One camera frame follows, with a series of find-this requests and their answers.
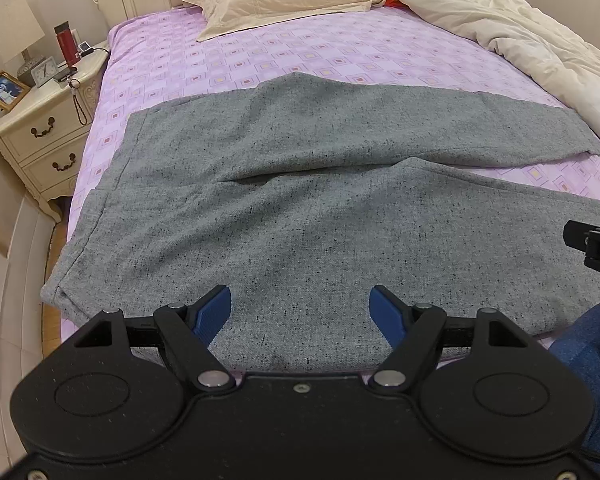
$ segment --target gold picture frame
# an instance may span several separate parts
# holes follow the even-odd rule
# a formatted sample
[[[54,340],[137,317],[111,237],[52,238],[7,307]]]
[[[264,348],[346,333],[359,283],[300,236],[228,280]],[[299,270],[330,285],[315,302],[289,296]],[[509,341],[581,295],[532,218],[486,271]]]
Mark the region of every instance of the gold picture frame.
[[[31,90],[22,81],[6,72],[0,72],[0,108],[10,112],[14,106]]]

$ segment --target cream nightstand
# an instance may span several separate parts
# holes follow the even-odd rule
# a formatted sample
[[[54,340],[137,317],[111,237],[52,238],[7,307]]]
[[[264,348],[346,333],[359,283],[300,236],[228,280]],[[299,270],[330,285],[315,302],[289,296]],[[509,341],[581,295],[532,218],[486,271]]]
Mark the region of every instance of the cream nightstand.
[[[107,48],[107,43],[96,45]],[[0,152],[40,204],[56,222],[60,211],[48,201],[71,196],[91,129],[108,55],[95,50],[76,65],[72,76],[80,82],[77,97],[87,116],[78,120],[67,82],[51,80],[33,88],[16,107],[0,118]]]

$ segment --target thermos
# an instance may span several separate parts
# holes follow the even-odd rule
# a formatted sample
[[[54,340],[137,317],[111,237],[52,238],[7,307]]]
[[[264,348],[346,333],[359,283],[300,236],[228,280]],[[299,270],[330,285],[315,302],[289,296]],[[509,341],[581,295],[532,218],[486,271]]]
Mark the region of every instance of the thermos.
[[[64,22],[62,25],[58,25],[54,28],[56,32],[56,38],[60,44],[62,55],[66,61],[67,66],[73,66],[80,61],[80,54],[78,54],[78,48],[75,46],[74,37],[71,34],[69,28],[69,22]]]

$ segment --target blue gripper pad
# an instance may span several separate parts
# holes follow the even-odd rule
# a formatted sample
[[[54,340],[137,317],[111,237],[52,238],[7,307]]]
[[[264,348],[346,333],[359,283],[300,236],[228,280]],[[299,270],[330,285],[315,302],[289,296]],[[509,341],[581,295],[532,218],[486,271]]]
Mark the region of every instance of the blue gripper pad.
[[[198,311],[193,333],[209,346],[231,316],[231,291],[223,288]]]
[[[391,348],[396,348],[407,335],[402,313],[377,287],[369,294],[369,314]]]

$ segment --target white comforter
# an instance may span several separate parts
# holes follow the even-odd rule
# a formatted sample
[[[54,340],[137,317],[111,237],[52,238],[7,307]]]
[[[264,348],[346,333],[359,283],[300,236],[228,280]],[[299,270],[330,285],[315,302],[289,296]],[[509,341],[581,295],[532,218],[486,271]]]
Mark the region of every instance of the white comforter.
[[[429,23],[504,56],[600,137],[600,50],[525,0],[400,0]]]

